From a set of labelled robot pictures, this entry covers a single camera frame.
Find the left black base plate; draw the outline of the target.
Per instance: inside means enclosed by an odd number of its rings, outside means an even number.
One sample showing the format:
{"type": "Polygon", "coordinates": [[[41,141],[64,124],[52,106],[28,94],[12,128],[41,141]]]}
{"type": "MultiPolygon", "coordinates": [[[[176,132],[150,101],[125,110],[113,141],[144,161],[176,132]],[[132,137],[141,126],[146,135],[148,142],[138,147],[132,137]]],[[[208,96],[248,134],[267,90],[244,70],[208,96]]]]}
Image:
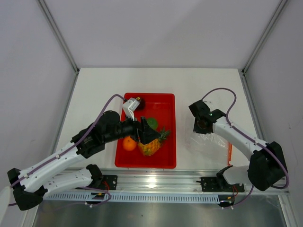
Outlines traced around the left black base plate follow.
{"type": "Polygon", "coordinates": [[[103,175],[103,179],[99,188],[106,191],[115,191],[117,188],[117,182],[117,175],[103,175]]]}

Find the aluminium mounting rail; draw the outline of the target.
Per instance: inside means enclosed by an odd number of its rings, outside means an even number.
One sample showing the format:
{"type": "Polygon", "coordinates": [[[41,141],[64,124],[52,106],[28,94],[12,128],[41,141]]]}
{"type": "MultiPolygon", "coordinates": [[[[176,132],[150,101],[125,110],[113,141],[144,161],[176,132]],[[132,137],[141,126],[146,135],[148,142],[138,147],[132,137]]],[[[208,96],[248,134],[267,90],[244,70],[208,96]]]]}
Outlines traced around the aluminium mounting rail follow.
{"type": "Polygon", "coordinates": [[[178,192],[203,192],[201,185],[197,183],[200,177],[216,177],[216,172],[204,171],[179,171],[179,170],[147,170],[147,169],[99,169],[92,165],[87,168],[68,168],[56,174],[43,174],[36,172],[31,179],[34,180],[34,188],[41,186],[46,188],[47,195],[70,191],[84,186],[100,189],[103,175],[117,175],[118,182],[116,192],[133,193],[178,193],[178,192]]]}

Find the green lime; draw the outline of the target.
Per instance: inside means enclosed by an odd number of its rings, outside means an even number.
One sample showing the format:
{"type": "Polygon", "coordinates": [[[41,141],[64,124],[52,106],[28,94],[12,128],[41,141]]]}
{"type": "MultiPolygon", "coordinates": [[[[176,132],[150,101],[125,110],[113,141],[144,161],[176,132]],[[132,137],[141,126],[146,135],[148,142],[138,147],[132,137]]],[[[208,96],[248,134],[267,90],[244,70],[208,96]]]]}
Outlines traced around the green lime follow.
{"type": "Polygon", "coordinates": [[[152,129],[157,130],[158,121],[155,118],[148,118],[146,121],[152,129]]]}

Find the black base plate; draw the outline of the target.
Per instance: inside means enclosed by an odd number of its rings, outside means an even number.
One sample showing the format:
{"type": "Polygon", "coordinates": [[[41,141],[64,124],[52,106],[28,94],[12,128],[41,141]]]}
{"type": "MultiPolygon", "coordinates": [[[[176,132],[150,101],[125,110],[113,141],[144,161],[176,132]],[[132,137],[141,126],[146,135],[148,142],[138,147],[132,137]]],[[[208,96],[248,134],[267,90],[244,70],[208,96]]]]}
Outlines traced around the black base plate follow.
{"type": "Polygon", "coordinates": [[[203,192],[244,192],[244,185],[229,184],[224,178],[220,177],[200,177],[196,181],[201,185],[203,192]]]}
{"type": "Polygon", "coordinates": [[[115,191],[117,188],[117,182],[117,175],[103,175],[103,179],[99,188],[106,191],[115,191]]]}

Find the red plastic tray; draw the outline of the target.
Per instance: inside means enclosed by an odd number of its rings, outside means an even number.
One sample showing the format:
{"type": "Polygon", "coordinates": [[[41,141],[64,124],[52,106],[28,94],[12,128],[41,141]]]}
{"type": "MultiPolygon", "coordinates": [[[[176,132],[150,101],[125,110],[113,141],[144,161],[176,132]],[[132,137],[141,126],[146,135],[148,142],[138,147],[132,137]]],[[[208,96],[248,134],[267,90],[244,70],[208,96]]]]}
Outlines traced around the red plastic tray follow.
{"type": "Polygon", "coordinates": [[[143,99],[143,109],[136,109],[134,116],[140,120],[154,118],[158,122],[157,131],[169,130],[170,135],[155,154],[145,156],[136,147],[132,151],[123,148],[123,140],[117,142],[115,166],[124,168],[174,169],[177,165],[175,96],[170,93],[125,93],[124,97],[143,99]]]}

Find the orange fruit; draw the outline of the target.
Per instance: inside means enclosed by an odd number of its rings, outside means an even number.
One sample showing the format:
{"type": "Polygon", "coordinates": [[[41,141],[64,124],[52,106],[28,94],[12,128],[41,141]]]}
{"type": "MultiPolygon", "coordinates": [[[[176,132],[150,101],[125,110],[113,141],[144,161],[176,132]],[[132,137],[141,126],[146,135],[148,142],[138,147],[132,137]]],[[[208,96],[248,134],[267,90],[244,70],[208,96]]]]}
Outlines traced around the orange fruit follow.
{"type": "Polygon", "coordinates": [[[125,151],[133,151],[137,147],[137,142],[131,137],[126,137],[123,139],[122,147],[125,151]]]}

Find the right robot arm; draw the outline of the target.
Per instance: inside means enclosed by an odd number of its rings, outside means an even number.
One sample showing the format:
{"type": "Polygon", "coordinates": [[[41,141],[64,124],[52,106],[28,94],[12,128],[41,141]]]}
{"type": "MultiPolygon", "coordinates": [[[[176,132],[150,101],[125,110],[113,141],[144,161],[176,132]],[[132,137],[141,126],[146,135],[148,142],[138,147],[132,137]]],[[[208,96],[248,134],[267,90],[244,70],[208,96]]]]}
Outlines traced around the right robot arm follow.
{"type": "Polygon", "coordinates": [[[189,106],[195,119],[194,133],[216,134],[231,143],[249,161],[247,166],[225,167],[217,173],[216,185],[226,191],[233,184],[252,184],[260,191],[275,187],[275,183],[286,178],[285,187],[289,185],[289,175],[282,147],[277,142],[268,143],[248,134],[234,124],[227,113],[219,109],[210,110],[202,100],[189,106]]]}

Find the yellow pineapple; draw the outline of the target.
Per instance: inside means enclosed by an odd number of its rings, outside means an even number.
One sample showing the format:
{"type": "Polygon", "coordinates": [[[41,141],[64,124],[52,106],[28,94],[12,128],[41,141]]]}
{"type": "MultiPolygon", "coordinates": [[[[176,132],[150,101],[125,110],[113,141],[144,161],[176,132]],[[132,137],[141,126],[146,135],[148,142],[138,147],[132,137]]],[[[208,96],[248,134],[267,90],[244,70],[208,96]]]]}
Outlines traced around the yellow pineapple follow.
{"type": "Polygon", "coordinates": [[[166,141],[167,137],[170,135],[170,130],[165,130],[163,127],[160,131],[160,137],[153,140],[152,142],[148,144],[142,144],[141,142],[137,143],[137,146],[139,148],[139,151],[144,156],[152,156],[154,155],[162,146],[163,143],[166,141]]]}

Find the dark red apple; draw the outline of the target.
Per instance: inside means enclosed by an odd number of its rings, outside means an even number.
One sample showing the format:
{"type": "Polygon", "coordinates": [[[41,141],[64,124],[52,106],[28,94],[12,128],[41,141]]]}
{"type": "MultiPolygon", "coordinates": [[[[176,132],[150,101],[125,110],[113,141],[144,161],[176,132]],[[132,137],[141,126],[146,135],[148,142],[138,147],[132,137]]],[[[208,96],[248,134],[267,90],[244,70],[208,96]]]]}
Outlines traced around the dark red apple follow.
{"type": "Polygon", "coordinates": [[[136,100],[139,102],[136,110],[143,110],[145,108],[145,100],[142,97],[137,97],[136,100]]]}

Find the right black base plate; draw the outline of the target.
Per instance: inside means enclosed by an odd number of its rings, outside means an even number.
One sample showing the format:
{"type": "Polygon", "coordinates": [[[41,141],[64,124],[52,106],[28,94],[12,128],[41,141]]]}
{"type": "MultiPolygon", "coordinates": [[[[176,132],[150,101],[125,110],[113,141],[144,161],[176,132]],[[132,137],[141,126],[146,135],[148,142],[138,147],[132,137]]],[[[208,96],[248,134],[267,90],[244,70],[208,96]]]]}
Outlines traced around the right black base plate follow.
{"type": "Polygon", "coordinates": [[[220,177],[200,177],[196,181],[201,185],[203,192],[244,192],[244,185],[229,184],[224,178],[220,177]]]}

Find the clear zip top bag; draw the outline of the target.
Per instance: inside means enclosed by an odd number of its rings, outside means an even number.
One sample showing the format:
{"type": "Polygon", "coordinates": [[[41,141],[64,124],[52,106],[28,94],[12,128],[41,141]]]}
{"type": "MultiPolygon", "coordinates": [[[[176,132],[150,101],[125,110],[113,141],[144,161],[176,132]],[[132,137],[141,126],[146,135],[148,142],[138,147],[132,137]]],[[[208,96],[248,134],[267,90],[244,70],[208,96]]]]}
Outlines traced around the clear zip top bag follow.
{"type": "Polygon", "coordinates": [[[191,133],[185,138],[185,147],[196,157],[205,161],[211,161],[223,167],[231,165],[232,144],[214,133],[191,133]]]}

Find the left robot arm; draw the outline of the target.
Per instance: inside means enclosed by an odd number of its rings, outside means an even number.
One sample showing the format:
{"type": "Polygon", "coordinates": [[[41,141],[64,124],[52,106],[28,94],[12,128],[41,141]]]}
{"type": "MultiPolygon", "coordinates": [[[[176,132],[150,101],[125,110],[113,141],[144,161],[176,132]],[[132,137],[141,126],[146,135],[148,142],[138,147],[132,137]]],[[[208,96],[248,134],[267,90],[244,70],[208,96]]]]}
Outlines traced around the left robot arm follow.
{"type": "Polygon", "coordinates": [[[102,189],[104,176],[95,164],[65,175],[60,172],[103,151],[106,144],[126,137],[148,144],[158,139],[160,133],[151,128],[144,117],[139,121],[130,117],[121,121],[117,112],[106,111],[48,158],[27,169],[8,171],[16,205],[24,211],[59,192],[76,188],[102,189]]]}

